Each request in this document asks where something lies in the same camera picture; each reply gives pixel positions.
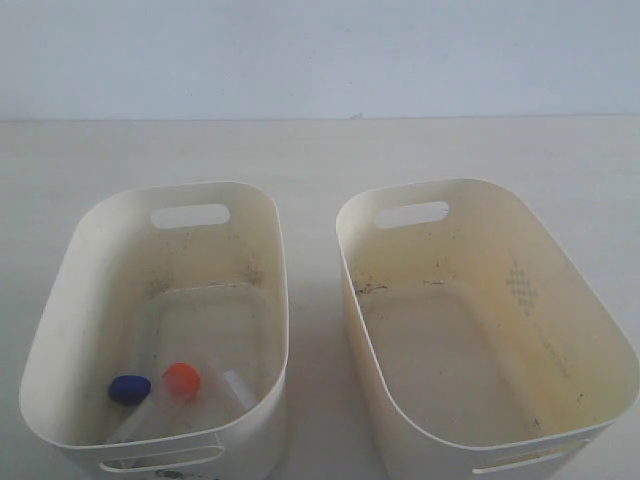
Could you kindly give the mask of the orange-capped tube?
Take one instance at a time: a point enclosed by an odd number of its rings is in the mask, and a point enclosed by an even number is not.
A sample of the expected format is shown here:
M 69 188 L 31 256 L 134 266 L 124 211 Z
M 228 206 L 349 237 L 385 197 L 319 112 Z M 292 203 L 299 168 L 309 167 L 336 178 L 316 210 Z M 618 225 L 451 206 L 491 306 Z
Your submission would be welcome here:
M 146 436 L 157 438 L 167 429 L 201 388 L 199 372 L 190 364 L 171 364 L 152 388 Z
M 257 405 L 258 400 L 253 390 L 235 370 L 227 370 L 222 374 L 222 385 L 233 408 L 240 415 Z

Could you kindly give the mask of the blue-capped tube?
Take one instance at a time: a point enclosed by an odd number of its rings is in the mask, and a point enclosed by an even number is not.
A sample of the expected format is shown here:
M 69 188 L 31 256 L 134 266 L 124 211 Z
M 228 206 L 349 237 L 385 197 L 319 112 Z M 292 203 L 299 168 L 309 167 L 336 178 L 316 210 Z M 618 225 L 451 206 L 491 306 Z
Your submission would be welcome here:
M 115 432 L 105 440 L 105 444 L 106 445 L 121 444 L 121 443 L 130 442 L 131 440 L 132 440 L 131 434 Z
M 111 382 L 108 388 L 109 398 L 120 406 L 134 407 L 130 415 L 112 434 L 115 432 L 131 434 L 132 440 L 136 437 L 147 415 L 145 401 L 150 392 L 151 381 L 144 376 L 121 375 Z

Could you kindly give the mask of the white plastic bin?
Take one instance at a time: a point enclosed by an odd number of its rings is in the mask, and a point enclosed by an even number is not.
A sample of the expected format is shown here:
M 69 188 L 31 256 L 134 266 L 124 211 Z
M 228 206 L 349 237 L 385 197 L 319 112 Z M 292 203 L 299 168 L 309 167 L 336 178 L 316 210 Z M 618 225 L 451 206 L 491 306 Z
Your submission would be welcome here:
M 635 403 L 631 342 L 533 212 L 456 179 L 336 218 L 344 309 L 392 479 L 547 479 Z
M 44 307 L 19 393 L 22 416 L 88 479 L 265 479 L 285 445 L 289 306 L 274 201 L 213 182 L 129 190 L 78 223 Z M 106 445 L 130 415 L 121 375 L 200 374 L 157 438 Z M 257 405 L 240 415 L 235 370 Z

